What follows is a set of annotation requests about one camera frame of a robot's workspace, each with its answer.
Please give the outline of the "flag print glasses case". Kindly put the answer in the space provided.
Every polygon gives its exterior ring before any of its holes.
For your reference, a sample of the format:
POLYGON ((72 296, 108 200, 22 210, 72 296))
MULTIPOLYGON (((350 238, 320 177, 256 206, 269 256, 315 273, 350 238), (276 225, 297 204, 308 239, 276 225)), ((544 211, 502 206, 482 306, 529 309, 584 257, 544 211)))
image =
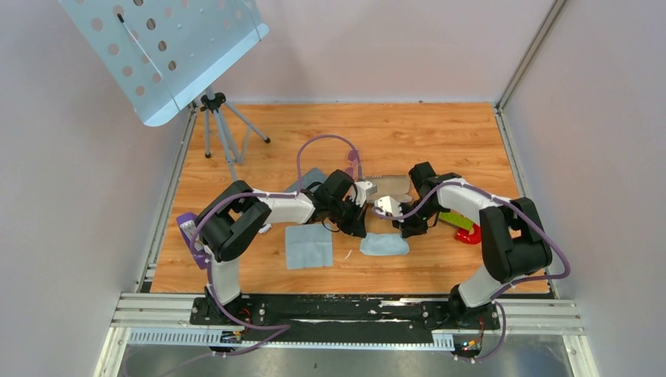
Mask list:
POLYGON ((365 180, 376 187, 376 192, 367 196, 367 203, 374 203, 384 196, 390 196, 399 203, 413 201, 409 195, 412 182, 407 175, 374 175, 367 176, 365 180))

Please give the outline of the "white frame black sunglasses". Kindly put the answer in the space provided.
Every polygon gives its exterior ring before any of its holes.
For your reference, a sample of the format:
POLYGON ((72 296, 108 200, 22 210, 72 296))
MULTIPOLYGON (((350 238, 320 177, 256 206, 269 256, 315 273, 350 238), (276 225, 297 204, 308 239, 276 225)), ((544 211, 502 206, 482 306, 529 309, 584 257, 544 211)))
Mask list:
POLYGON ((260 234, 265 234, 265 233, 267 233, 271 228, 272 228, 272 225, 271 225, 271 224, 265 224, 265 225, 263 225, 263 226, 259 229, 258 232, 259 232, 260 234))

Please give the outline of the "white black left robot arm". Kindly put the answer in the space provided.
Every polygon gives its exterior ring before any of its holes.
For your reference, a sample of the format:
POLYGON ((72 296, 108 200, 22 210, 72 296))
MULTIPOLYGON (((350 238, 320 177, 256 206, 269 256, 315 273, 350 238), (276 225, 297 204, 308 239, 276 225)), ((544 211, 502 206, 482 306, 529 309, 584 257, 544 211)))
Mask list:
POLYGON ((265 192, 234 181, 198 216, 181 225, 192 254, 203 259, 213 302, 210 314, 221 324, 240 316, 239 258, 260 230, 276 223, 334 224, 344 234, 364 238, 365 204, 376 191, 335 170, 323 182, 293 192, 265 192))

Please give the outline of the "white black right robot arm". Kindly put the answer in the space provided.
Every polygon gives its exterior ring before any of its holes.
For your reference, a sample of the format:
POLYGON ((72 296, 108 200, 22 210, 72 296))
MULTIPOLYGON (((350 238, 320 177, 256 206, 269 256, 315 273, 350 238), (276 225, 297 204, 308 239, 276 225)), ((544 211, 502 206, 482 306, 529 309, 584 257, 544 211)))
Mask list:
POLYGON ((489 304, 502 288, 551 264, 552 251, 532 200, 494 196, 458 174, 436 174, 429 163, 415 165, 409 177, 417 190, 416 201, 391 199, 379 205, 404 238, 426 233, 433 216, 450 211, 479 228, 482 265, 454 286, 449 298, 448 316, 455 326, 468 328, 478 320, 479 307, 489 304))

